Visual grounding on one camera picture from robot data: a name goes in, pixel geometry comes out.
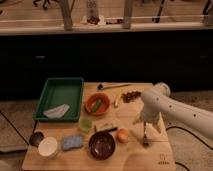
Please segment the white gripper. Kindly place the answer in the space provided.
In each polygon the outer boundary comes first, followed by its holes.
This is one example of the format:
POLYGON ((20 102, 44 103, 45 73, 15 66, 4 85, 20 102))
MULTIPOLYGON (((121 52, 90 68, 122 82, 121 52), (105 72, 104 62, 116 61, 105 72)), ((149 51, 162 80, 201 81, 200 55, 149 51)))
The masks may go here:
POLYGON ((133 121, 134 124, 140 122, 146 122, 151 124, 157 132, 161 131, 160 124, 160 112, 151 108, 150 106, 144 105, 139 116, 133 121))

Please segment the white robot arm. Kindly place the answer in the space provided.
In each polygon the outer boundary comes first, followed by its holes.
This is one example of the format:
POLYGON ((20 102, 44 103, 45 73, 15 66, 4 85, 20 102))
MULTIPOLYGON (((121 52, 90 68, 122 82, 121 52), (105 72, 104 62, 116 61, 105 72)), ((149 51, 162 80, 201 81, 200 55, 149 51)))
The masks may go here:
POLYGON ((143 90, 141 92, 143 107, 133 123, 149 123, 160 133, 160 115, 167 114, 213 140, 213 112, 176 101, 170 95, 169 86, 163 82, 143 90))

